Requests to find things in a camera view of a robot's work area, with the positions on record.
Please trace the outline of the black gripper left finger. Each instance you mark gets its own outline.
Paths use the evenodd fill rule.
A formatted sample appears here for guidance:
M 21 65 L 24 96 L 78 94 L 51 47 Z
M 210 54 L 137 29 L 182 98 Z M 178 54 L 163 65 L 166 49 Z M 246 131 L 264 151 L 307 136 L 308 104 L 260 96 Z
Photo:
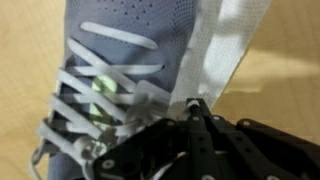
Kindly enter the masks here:
M 146 180 L 186 147 L 184 126 L 162 119 L 96 159 L 94 180 Z

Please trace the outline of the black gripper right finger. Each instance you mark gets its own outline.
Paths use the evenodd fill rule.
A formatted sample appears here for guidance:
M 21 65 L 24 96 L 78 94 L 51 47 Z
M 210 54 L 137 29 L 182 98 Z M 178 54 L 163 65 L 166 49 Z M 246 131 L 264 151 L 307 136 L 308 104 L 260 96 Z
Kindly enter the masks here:
M 203 99 L 188 99 L 191 167 L 201 180 L 264 180 L 263 155 L 241 131 L 210 113 Z

